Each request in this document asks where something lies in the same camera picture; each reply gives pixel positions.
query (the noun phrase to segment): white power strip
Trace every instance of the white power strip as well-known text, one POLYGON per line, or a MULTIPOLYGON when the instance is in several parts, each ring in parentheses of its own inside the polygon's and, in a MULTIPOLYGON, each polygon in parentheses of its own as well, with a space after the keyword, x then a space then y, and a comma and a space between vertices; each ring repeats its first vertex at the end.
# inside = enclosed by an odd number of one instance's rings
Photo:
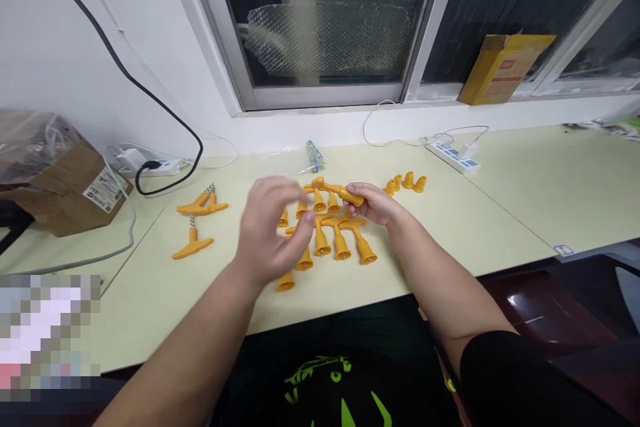
MULTIPOLYGON (((145 169, 140 173, 141 177, 171 177, 172 175, 177 175, 180 173, 180 164, 184 163, 182 160, 177 159, 158 159, 160 162, 160 166, 157 169, 149 170, 145 169)), ((132 171, 129 167, 122 167, 118 170, 123 177, 133 178, 135 177, 135 172, 132 171)))
POLYGON ((426 147, 460 173, 476 173, 480 170, 480 164, 475 160, 461 159, 456 149, 445 147, 441 142, 428 143, 426 147))

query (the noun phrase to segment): yellow cardboard box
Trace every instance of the yellow cardboard box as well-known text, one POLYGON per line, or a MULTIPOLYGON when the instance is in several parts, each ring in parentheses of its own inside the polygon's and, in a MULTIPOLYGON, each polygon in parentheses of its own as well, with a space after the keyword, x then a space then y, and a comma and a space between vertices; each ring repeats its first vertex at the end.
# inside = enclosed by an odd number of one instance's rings
POLYGON ((556 35, 487 35, 458 100, 505 103, 556 35))

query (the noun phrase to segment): white label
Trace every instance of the white label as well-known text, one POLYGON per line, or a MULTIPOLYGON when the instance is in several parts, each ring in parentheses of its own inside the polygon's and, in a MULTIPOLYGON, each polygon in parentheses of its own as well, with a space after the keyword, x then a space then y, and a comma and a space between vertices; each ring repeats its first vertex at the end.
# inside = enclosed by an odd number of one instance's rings
POLYGON ((114 179, 107 167, 91 182, 91 185, 82 193, 86 198, 95 203, 105 212, 109 213, 118 203, 122 191, 127 184, 121 178, 114 179))
POLYGON ((574 253, 573 250, 567 246, 555 246, 553 249, 563 257, 573 255, 574 253))

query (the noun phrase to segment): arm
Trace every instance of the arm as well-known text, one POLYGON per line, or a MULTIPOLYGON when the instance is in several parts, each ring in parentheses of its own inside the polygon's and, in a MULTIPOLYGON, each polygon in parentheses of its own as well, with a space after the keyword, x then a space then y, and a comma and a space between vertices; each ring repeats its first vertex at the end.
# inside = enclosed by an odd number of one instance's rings
POLYGON ((311 240, 315 214, 290 239, 277 235, 285 206, 306 201, 296 183, 260 179, 249 192, 233 261, 126 383, 96 426, 201 426, 233 367, 262 289, 293 269, 311 240))
POLYGON ((368 183, 351 183, 347 189, 366 199, 360 208, 349 205, 352 214, 387 228, 409 285, 458 377, 471 339, 492 330, 515 332, 485 288, 402 205, 368 183))

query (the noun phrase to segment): cardboard box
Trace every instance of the cardboard box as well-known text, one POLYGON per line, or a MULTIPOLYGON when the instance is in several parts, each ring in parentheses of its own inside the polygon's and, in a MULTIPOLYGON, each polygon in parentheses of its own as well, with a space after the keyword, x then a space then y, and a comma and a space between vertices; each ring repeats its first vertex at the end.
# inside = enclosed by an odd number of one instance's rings
MULTIPOLYGON (((26 184, 0 185, 0 199, 13 200, 57 237, 109 225, 125 198, 108 175, 102 156, 79 140, 26 184)), ((127 193, 131 184, 119 176, 127 193)))
POLYGON ((555 35, 487 35, 458 100, 505 103, 555 35))

